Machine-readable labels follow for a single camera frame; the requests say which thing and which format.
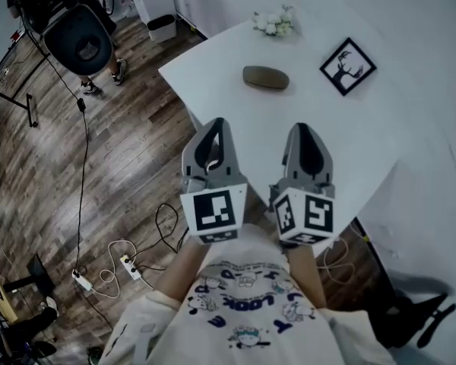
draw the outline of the chair backrest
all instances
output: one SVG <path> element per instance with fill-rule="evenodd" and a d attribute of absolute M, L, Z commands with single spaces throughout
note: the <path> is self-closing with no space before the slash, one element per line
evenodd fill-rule
<path fill-rule="evenodd" d="M 49 52 L 76 75 L 94 75 L 108 64 L 113 44 L 98 17 L 82 4 L 65 12 L 43 34 Z"/>

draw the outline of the deer silhouette picture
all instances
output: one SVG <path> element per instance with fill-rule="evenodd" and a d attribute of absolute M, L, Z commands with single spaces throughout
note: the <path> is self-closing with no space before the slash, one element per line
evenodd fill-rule
<path fill-rule="evenodd" d="M 358 70 L 355 72 L 355 73 L 351 73 L 351 68 L 348 68 L 347 70 L 345 70 L 345 66 L 346 64 L 344 63 L 344 60 L 346 59 L 346 57 L 351 54 L 351 52 L 348 52 L 348 51 L 343 51 L 341 52 L 341 54 L 337 57 L 337 60 L 339 61 L 338 64 L 337 64 L 337 72 L 334 74 L 333 76 L 333 81 L 334 81 L 334 84 L 339 87 L 341 90 L 345 91 L 346 88 L 345 86 L 343 86 L 343 84 L 341 83 L 341 80 L 343 80 L 343 77 L 345 75 L 349 75 L 353 78 L 360 78 L 363 74 L 363 65 L 360 65 Z"/>

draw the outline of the white flower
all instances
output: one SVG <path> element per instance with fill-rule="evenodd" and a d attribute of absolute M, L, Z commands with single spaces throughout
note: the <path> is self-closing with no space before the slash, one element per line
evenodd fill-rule
<path fill-rule="evenodd" d="M 283 14 L 280 16 L 282 21 L 291 21 L 292 20 L 292 12 L 291 11 L 284 11 Z"/>
<path fill-rule="evenodd" d="M 259 18 L 257 19 L 257 28 L 259 30 L 265 30 L 267 28 L 267 25 L 268 25 L 268 22 L 267 22 L 267 19 L 265 18 Z"/>
<path fill-rule="evenodd" d="M 282 26 L 277 27 L 277 36 L 285 37 L 286 31 Z"/>
<path fill-rule="evenodd" d="M 280 23 L 281 21 L 280 16 L 277 14 L 268 15 L 268 23 Z"/>
<path fill-rule="evenodd" d="M 274 34 L 277 32 L 277 28 L 275 27 L 275 24 L 269 23 L 269 24 L 267 25 L 267 28 L 265 29 L 265 32 L 266 32 L 268 35 L 274 35 Z"/>

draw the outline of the wooden floor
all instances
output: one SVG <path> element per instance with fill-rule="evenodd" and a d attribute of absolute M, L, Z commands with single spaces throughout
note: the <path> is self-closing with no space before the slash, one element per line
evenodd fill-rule
<path fill-rule="evenodd" d="M 119 45 L 117 55 L 128 61 L 125 83 L 115 86 L 109 72 L 104 71 L 94 78 L 102 93 L 85 97 L 90 150 L 80 248 L 80 264 L 87 267 L 86 276 L 98 290 L 108 294 L 115 294 L 116 287 L 101 282 L 99 273 L 112 268 L 107 251 L 110 242 L 130 240 L 137 249 L 154 243 L 158 239 L 154 215 L 162 202 L 179 210 L 174 245 L 186 228 L 179 200 L 180 155 L 195 130 L 182 102 L 157 69 L 201 42 L 179 26 L 174 40 L 156 45 L 139 21 L 123 23 L 115 40 Z M 17 63 L 26 57 L 26 62 Z M 30 41 L 22 39 L 2 64 L 2 68 L 9 66 L 9 73 L 4 77 L 0 69 L 0 90 L 14 93 L 39 60 Z M 79 95 L 78 79 L 51 60 Z M 0 100 L 0 243 L 17 272 L 0 251 L 0 275 L 3 282 L 27 275 L 26 264 L 35 253 L 39 254 L 56 285 L 54 294 L 62 313 L 46 331 L 47 338 L 58 340 L 58 353 L 50 360 L 54 364 L 83 364 L 87 363 L 87 348 L 104 345 L 110 333 L 105 321 L 74 290 L 71 278 L 77 255 L 85 150 L 83 119 L 71 94 L 47 63 L 39 67 L 17 99 L 25 102 L 26 92 L 33 96 L 38 129 L 29 128 L 22 109 Z M 255 196 L 251 196 L 249 207 L 247 220 L 270 226 Z M 174 222 L 173 213 L 163 209 L 160 221 L 161 229 L 167 232 Z M 358 309 L 370 297 L 383 294 L 385 280 L 363 238 L 350 230 L 345 231 L 344 238 L 350 244 L 345 262 L 356 267 L 353 279 L 348 285 L 340 285 L 325 271 L 321 276 L 332 308 Z M 116 258 L 121 252 L 131 252 L 124 243 L 114 245 L 112 250 Z M 328 262 L 343 252 L 344 245 L 338 243 L 329 252 Z M 165 266 L 172 257 L 166 247 L 159 245 L 140 254 L 137 263 Z M 335 269 L 333 275 L 344 281 L 351 276 L 351 269 Z M 146 271 L 144 277 L 154 283 L 158 272 Z M 140 281 L 130 280 L 123 268 L 118 271 L 118 279 L 122 288 L 118 299 L 87 296 L 112 324 L 130 301 L 149 290 Z M 34 286 L 12 294 L 11 299 L 23 319 L 37 314 L 42 300 Z M 45 340 L 42 335 L 37 338 Z"/>

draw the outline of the black picture frame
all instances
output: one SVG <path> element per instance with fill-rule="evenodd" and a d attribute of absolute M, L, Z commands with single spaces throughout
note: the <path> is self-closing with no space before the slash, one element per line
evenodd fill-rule
<path fill-rule="evenodd" d="M 328 65 L 333 62 L 334 59 L 336 59 L 340 53 L 348 46 L 351 45 L 365 61 L 369 64 L 370 69 L 365 71 L 360 77 L 357 78 L 357 80 L 351 84 L 348 88 L 345 88 L 341 83 L 336 82 L 333 77 L 331 77 L 328 72 L 325 70 Z M 337 50 L 329 57 L 326 62 L 322 65 L 322 67 L 319 68 L 320 71 L 328 78 L 328 80 L 336 87 L 336 89 L 339 90 L 339 92 L 343 95 L 346 96 L 352 89 L 355 88 L 360 82 L 365 80 L 371 73 L 373 73 L 377 67 L 375 64 L 372 62 L 370 58 L 358 47 L 356 43 L 353 42 L 351 38 L 346 38 L 344 42 L 340 45 L 340 47 L 337 48 Z"/>

